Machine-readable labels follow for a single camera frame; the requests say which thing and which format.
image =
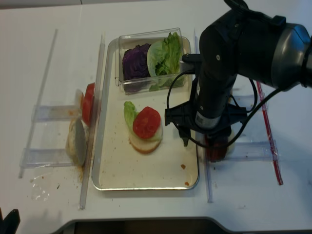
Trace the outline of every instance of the tomato slice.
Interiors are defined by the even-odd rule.
[[[95,83],[88,84],[82,101],[82,120],[90,126]]]
[[[160,126],[160,115],[151,107],[145,107],[133,121],[132,129],[142,139],[154,136]]]

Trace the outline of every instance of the green lettuce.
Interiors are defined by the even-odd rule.
[[[182,56],[179,35],[169,33],[163,41],[153,43],[147,52],[147,67],[150,75],[161,76],[179,73]]]
[[[185,76],[181,76],[180,78],[176,80],[173,87],[176,88],[176,87],[183,86],[184,80],[185,80]],[[174,78],[161,78],[158,80],[158,84],[151,85],[149,91],[157,91],[157,90],[164,89],[164,88],[168,89],[173,81],[174,81]]]
[[[134,104],[130,101],[126,101],[123,104],[123,115],[125,117],[126,125],[128,127],[128,130],[130,131],[131,134],[137,136],[135,132],[133,131],[132,125],[133,121],[136,119],[137,115],[139,112],[136,111],[136,107]],[[161,131],[161,124],[160,128],[157,130],[157,132],[154,134],[153,137],[145,139],[149,141],[154,141],[154,140],[162,140],[162,131]]]

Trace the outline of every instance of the metal tray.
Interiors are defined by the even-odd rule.
[[[190,42],[183,38],[185,53],[190,53]],[[118,40],[108,46],[106,68],[97,139],[95,144],[92,181],[102,191],[113,190],[187,190],[198,180],[196,145],[183,147],[174,125],[163,127],[160,146],[149,155],[135,151],[128,141],[128,130],[123,116],[123,104],[132,101],[138,110],[151,106],[163,115],[168,90],[125,95],[118,86]],[[189,99],[192,77],[183,87],[174,88],[171,106]]]

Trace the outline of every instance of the purple cabbage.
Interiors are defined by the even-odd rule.
[[[150,44],[137,45],[134,49],[129,49],[125,52],[122,58],[124,81],[150,77],[147,68],[147,51],[150,46]],[[144,82],[125,84],[124,90],[126,92],[138,92],[144,85]]]

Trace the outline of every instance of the black cable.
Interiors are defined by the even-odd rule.
[[[257,19],[261,22],[268,23],[271,21],[271,18],[262,12],[249,10],[248,5],[244,0],[224,0],[224,2],[235,12],[248,16],[252,19]]]
[[[232,98],[232,100],[234,101],[234,103],[235,103],[235,105],[236,105],[237,107],[240,107],[239,104],[237,103],[237,101],[235,100],[235,98],[233,97],[232,94],[230,94],[230,98]]]
[[[227,148],[230,145],[232,145],[238,138],[239,136],[242,134],[242,132],[244,131],[247,123],[249,122],[249,120],[255,115],[255,113],[268,101],[270,100],[272,97],[274,97],[276,94],[278,94],[279,92],[282,91],[282,89],[275,89],[273,92],[271,92],[268,96],[266,96],[254,109],[253,111],[248,115],[248,117],[246,118],[246,120],[244,121],[243,125],[241,126],[241,128],[239,129],[238,133],[233,137],[232,140],[230,140],[228,143],[224,144],[224,145],[219,145],[219,146],[208,146],[208,145],[204,145],[198,141],[196,141],[195,139],[193,139],[191,136],[189,136],[188,134],[186,134],[182,129],[179,128],[179,126],[177,125],[176,121],[172,118],[171,115],[171,111],[170,111],[170,107],[169,107],[169,97],[170,97],[170,93],[172,90],[172,87],[174,85],[174,83],[176,82],[176,80],[178,78],[180,78],[182,75],[185,74],[192,74],[194,71],[192,70],[188,70],[185,72],[180,73],[171,83],[170,87],[169,87],[169,91],[168,91],[168,95],[167,95],[167,109],[168,109],[168,113],[169,116],[171,118],[172,123],[175,125],[175,127],[185,135],[185,137],[187,137],[190,141],[194,142],[196,145],[199,145],[200,147],[206,148],[206,149],[223,149],[223,148]]]
[[[250,113],[253,111],[258,103],[258,91],[255,87],[254,81],[252,79],[249,79],[250,83],[252,84],[253,87],[253,107],[247,111],[247,113]]]
[[[252,107],[250,110],[246,111],[246,113],[250,113],[251,111],[253,111],[253,110],[255,109],[257,103],[258,103],[258,92],[257,92],[257,88],[255,87],[254,81],[253,81],[252,79],[249,79],[249,81],[250,81],[250,83],[252,84],[252,87],[253,87],[253,107]],[[234,101],[234,103],[235,103],[235,105],[236,105],[237,107],[240,107],[239,104],[237,103],[237,101],[235,100],[235,98],[233,97],[232,94],[230,94],[229,97],[233,99],[233,101]]]

